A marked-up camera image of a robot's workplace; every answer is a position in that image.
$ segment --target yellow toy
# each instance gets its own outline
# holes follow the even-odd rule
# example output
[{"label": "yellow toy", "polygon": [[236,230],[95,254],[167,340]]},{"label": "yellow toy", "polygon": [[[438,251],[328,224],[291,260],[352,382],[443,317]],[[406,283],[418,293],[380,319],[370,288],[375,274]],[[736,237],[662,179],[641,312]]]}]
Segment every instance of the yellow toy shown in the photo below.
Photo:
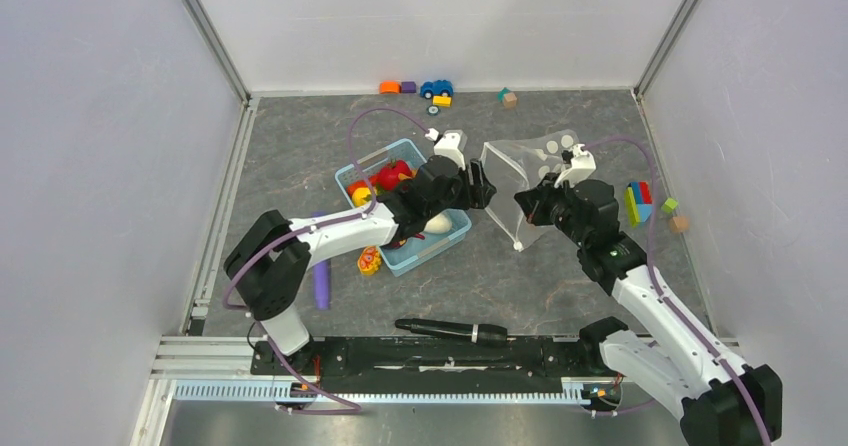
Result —
[{"label": "yellow toy", "polygon": [[350,199],[353,201],[353,205],[358,208],[371,201],[371,191],[368,188],[356,188]]},{"label": "yellow toy", "polygon": [[356,262],[359,272],[365,276],[376,273],[381,264],[383,264],[383,258],[376,246],[368,246],[363,249],[362,254],[359,255],[359,260]]},{"label": "yellow toy", "polygon": [[433,105],[440,108],[450,108],[451,102],[450,96],[433,96]]}]

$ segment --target clear plastic container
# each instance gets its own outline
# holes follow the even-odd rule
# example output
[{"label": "clear plastic container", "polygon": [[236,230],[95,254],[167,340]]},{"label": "clear plastic container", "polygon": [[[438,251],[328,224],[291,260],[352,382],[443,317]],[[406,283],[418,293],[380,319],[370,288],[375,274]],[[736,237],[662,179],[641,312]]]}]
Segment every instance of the clear plastic container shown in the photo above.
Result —
[{"label": "clear plastic container", "polygon": [[515,202],[515,193],[535,188],[545,174],[562,171],[562,151],[577,143],[574,131],[566,129],[541,138],[498,140],[483,144],[480,161],[486,178],[498,192],[486,212],[522,251],[553,226],[533,226]]}]

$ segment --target blue plastic bin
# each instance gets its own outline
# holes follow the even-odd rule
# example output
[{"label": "blue plastic bin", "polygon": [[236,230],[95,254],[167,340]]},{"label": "blue plastic bin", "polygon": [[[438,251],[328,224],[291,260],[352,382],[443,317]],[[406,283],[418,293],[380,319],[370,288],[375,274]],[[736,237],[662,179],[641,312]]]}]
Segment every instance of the blue plastic bin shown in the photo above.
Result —
[{"label": "blue plastic bin", "polygon": [[[420,168],[426,162],[424,155],[421,154],[421,151],[418,151],[412,141],[401,139],[360,159],[359,164],[365,170],[366,175],[372,176],[389,161],[398,159],[406,161],[412,169]],[[348,197],[345,188],[360,179],[362,178],[356,174],[352,164],[336,171],[336,183],[338,183],[342,194],[351,207],[353,201]],[[471,218],[465,214],[465,211],[458,209],[448,209],[445,213],[450,217],[452,223],[451,230],[447,233],[423,233],[425,239],[410,238],[406,241],[406,244],[398,249],[379,248],[380,254],[383,256],[383,264],[388,266],[392,274],[400,276],[407,273],[465,238],[465,233],[471,229]]]}]

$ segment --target orange toy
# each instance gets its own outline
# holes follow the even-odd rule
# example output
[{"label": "orange toy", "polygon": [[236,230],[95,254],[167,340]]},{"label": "orange toy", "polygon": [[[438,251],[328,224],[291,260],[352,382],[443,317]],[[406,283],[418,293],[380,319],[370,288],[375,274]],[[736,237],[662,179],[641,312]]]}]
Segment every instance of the orange toy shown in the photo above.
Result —
[{"label": "orange toy", "polygon": [[368,246],[362,250],[362,254],[359,255],[359,260],[356,262],[356,266],[359,267],[360,273],[365,276],[371,276],[380,269],[380,264],[382,264],[382,262],[383,258],[380,257],[380,251],[377,250],[377,247]]},{"label": "orange toy", "polygon": [[397,81],[383,81],[380,83],[380,94],[400,94],[400,83]]}]

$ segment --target purple block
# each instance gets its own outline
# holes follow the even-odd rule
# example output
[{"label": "purple block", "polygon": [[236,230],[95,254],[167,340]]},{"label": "purple block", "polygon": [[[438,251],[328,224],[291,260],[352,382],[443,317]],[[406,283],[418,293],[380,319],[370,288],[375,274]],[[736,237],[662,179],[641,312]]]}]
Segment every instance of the purple block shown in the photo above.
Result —
[{"label": "purple block", "polygon": [[[324,213],[319,211],[312,215],[313,218],[319,216],[324,216]],[[325,260],[313,266],[312,276],[315,280],[315,309],[330,309],[330,262]]]},{"label": "purple block", "polygon": [[413,93],[418,90],[418,87],[415,86],[415,81],[404,81],[400,83],[400,92],[401,93]]}]

